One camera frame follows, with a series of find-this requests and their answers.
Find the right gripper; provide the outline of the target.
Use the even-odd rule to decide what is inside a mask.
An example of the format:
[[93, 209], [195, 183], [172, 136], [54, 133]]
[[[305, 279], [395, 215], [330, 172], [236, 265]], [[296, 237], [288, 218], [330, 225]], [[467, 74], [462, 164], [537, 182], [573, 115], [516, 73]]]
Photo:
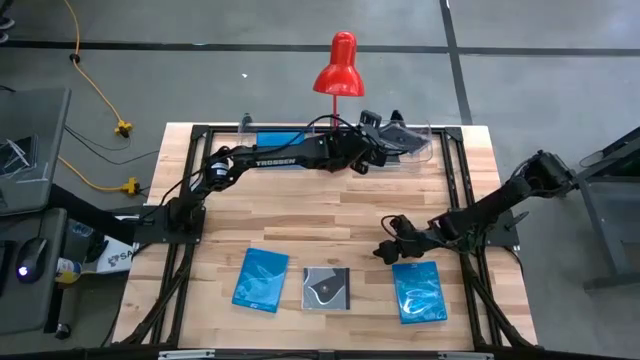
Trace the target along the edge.
[[392, 216], [389, 226], [391, 239], [381, 242], [375, 250], [375, 253], [383, 253], [382, 258], [386, 265], [392, 265], [398, 261], [398, 252], [426, 253], [435, 248], [433, 230], [416, 228], [404, 215]]

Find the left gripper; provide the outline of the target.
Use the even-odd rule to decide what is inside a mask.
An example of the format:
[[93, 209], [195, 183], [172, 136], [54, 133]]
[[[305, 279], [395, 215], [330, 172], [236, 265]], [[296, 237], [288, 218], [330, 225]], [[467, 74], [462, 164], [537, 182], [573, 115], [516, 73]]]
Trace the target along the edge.
[[[405, 148], [406, 133], [401, 130], [378, 132], [378, 143], [387, 148]], [[366, 174], [369, 166], [384, 167], [387, 154], [381, 146], [361, 131], [333, 131], [327, 138], [331, 173], [350, 168], [358, 174]]]

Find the grey patterned CD jewel case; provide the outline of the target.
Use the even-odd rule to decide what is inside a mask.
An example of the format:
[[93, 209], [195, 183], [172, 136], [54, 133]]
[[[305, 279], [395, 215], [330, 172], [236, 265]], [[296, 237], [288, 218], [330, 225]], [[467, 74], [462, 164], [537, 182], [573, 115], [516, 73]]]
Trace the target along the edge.
[[318, 311], [350, 310], [350, 269], [305, 267], [301, 307], [303, 310]]

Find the plain blue disc case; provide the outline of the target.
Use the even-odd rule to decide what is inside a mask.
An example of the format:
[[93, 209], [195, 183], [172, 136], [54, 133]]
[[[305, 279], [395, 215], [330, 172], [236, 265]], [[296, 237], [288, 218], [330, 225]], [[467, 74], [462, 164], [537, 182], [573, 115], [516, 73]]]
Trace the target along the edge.
[[305, 134], [293, 131], [258, 132], [256, 145], [258, 147], [280, 147], [283, 145], [296, 145], [305, 140]]

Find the blue printed disc case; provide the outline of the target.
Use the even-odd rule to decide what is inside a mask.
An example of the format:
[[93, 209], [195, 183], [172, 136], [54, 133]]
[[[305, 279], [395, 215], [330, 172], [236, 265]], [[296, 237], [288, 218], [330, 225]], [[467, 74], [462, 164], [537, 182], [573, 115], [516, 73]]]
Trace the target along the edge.
[[394, 264], [392, 274], [402, 324], [447, 320], [446, 304], [434, 261]]
[[283, 290], [289, 256], [248, 248], [232, 296], [234, 305], [276, 313]]

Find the spare clear jewel case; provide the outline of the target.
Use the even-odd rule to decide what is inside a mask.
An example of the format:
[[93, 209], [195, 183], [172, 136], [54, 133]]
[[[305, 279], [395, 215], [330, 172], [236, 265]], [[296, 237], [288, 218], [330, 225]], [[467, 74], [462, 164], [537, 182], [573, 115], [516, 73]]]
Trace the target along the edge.
[[0, 178], [12, 177], [37, 166], [38, 137], [0, 141]]

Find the clear plastic bin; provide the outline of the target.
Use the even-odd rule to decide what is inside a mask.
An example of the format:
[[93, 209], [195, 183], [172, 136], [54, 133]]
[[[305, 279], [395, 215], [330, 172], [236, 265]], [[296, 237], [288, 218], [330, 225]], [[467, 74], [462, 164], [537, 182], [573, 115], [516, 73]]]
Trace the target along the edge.
[[241, 121], [239, 123], [238, 130], [237, 130], [238, 145], [251, 147], [253, 145], [256, 145], [256, 135], [258, 132], [277, 132], [277, 131], [252, 130], [253, 118], [252, 118], [252, 122], [246, 125], [243, 125]]
[[[386, 125], [387, 123], [391, 122], [390, 120], [386, 123], [382, 123], [380, 125], [380, 127]], [[382, 151], [384, 151], [387, 156], [388, 155], [398, 155], [401, 161], [401, 165], [398, 167], [376, 167], [376, 166], [372, 166], [375, 170], [389, 170], [391, 171], [392, 169], [399, 169], [399, 168], [408, 168], [408, 167], [413, 167], [413, 166], [418, 166], [418, 165], [422, 165], [423, 163], [429, 162], [432, 157], [433, 157], [433, 128], [432, 128], [432, 124], [428, 121], [422, 121], [418, 124], [406, 124], [409, 125], [411, 127], [418, 127], [418, 126], [425, 126], [425, 125], [429, 125], [431, 127], [431, 131], [432, 131], [432, 142], [431, 144], [423, 149], [420, 153], [415, 154], [415, 155], [410, 155], [408, 153], [406, 154], [401, 154], [401, 153], [391, 153], [390, 151], [387, 151], [381, 144], [378, 143], [378, 129], [374, 129], [373, 127], [369, 126], [369, 125], [364, 125], [363, 126], [363, 130], [365, 131], [365, 134], [370, 137], [375, 143], [379, 144], [381, 146]]]

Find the red desk lamp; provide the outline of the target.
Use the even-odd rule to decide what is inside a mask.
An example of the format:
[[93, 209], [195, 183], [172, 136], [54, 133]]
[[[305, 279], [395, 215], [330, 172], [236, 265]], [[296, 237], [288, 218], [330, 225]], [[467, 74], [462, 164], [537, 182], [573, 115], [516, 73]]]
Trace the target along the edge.
[[335, 34], [330, 51], [329, 64], [317, 76], [315, 92], [332, 96], [333, 115], [337, 116], [339, 96], [361, 97], [364, 84], [355, 67], [357, 39], [351, 32]]

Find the grey metal desk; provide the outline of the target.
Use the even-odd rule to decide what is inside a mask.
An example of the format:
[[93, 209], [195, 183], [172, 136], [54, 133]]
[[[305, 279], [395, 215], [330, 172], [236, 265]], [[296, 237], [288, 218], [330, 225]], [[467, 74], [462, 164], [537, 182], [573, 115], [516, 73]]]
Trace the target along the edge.
[[589, 290], [640, 285], [640, 126], [593, 154], [578, 174], [579, 190], [608, 274], [584, 283]]

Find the white printed box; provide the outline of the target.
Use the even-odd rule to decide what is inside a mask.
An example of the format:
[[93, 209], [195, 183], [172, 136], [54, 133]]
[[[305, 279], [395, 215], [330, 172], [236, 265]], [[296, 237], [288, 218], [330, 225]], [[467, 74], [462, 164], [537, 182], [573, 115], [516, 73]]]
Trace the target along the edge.
[[131, 269], [134, 253], [138, 250], [139, 245], [125, 244], [110, 236], [104, 236], [106, 248], [95, 261], [95, 272], [97, 274], [111, 274], [119, 272], [127, 272]]

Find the yellow-capped bottle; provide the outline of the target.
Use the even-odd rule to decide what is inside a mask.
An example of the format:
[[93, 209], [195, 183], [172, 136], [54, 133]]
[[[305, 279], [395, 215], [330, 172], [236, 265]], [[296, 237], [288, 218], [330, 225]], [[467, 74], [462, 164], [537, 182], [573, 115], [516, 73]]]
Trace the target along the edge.
[[67, 258], [57, 260], [55, 281], [59, 284], [70, 285], [79, 280], [83, 275], [95, 275], [93, 269], [85, 269], [84, 263]]

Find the black computer mouse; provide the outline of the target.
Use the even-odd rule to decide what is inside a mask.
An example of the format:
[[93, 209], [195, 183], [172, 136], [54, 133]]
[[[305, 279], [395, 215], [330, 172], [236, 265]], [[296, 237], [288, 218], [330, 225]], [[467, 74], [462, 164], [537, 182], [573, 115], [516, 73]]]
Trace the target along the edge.
[[16, 277], [21, 283], [34, 283], [44, 273], [48, 241], [36, 237], [23, 243], [16, 257]]

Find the black keyboard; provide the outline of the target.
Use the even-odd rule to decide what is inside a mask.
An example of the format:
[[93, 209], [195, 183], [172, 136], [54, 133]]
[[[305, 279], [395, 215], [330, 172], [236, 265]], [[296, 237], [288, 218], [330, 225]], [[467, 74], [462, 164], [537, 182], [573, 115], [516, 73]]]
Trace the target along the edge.
[[15, 245], [16, 242], [13, 240], [0, 240], [0, 297], [8, 278], [9, 265]]

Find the silver metal bracket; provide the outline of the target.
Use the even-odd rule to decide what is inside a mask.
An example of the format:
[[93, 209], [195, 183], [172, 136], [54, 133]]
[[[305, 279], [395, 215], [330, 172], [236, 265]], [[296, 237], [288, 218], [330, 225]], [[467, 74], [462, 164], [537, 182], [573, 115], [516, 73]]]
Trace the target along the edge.
[[490, 353], [438, 352], [437, 360], [495, 360], [495, 358]]
[[211, 360], [216, 358], [214, 349], [170, 350], [158, 353], [157, 360]]

